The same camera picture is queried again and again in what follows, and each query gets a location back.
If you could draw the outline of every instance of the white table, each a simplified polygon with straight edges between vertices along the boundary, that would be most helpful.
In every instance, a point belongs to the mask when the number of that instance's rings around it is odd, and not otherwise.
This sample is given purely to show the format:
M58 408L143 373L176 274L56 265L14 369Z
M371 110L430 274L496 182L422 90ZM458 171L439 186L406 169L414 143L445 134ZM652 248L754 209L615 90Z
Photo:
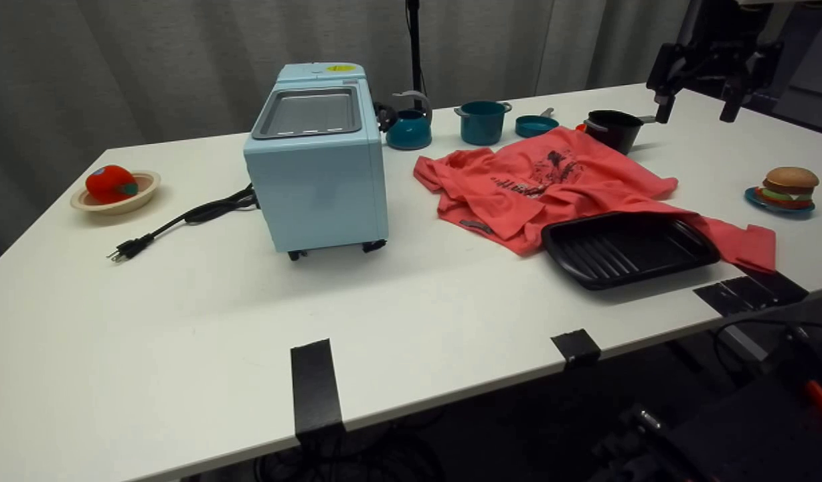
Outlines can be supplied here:
M576 127L595 108L652 114L643 86L516 100L513 119L553 108ZM790 224L741 202L779 163L822 181L822 138L680 95L631 159L676 178L671 205L779 233L779 272L822 293L817 217ZM466 149L439 110L425 157ZM126 220L70 207L83 178L0 258L0 479L164 479L276 454L293 443L289 348L330 340L348 430L506 388L564 367L553 335L585 331L603 356L704 331L716 315L692 286L738 276L716 264L589 294L546 258L510 252L433 214L413 181L421 153L384 150L388 248L272 252L259 214L239 213L161 240L130 264L119 241L243 187L243 134L106 150L149 169L164 193Z

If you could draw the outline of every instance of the toaster oven foot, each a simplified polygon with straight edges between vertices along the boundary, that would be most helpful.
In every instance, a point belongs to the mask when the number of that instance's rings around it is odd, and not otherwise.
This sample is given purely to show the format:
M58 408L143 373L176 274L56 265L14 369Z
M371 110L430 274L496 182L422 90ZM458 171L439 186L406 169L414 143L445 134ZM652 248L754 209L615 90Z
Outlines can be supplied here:
M384 240L362 245L362 252L376 252L380 248L384 248Z
M308 252L289 252L287 258L293 264L293 261L303 261Z

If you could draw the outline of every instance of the white plate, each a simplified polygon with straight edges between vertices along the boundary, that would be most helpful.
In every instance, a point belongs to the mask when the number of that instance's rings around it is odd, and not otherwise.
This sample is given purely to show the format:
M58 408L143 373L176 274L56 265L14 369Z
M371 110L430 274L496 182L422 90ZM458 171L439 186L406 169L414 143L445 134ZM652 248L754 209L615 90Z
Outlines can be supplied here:
M118 205L99 205L83 187L83 191L77 191L70 199L70 207L77 209L77 213L89 213L89 214L122 214L122 213L134 213L134 209L143 207L153 199L153 193L158 191L158 186L161 186L161 178L153 175L153 171L134 171L134 178L137 178L138 193L130 197L130 199L122 199Z

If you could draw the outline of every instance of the cup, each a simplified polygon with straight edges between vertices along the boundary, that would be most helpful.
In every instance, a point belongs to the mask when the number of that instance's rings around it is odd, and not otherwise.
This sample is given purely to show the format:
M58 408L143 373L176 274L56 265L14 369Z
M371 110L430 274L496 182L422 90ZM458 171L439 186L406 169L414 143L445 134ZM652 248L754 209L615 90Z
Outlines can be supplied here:
M633 138L644 127L644 122L652 122L652 119L633 119L619 110L591 110L585 122L585 132L589 138L625 157L631 150Z
M506 114L510 110L508 103L466 103L454 114L462 119L459 139L466 146L496 146L500 139L500 127Z

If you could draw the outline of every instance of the plug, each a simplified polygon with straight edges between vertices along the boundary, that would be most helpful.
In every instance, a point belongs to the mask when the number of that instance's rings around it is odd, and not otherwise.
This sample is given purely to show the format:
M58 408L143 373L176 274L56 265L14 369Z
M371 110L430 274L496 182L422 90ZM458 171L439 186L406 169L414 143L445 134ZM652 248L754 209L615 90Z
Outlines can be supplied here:
M114 248L114 252L109 256L109 261L114 264L126 264L138 258L138 252L143 252L149 245L156 241L153 233L142 237L142 240L130 240Z

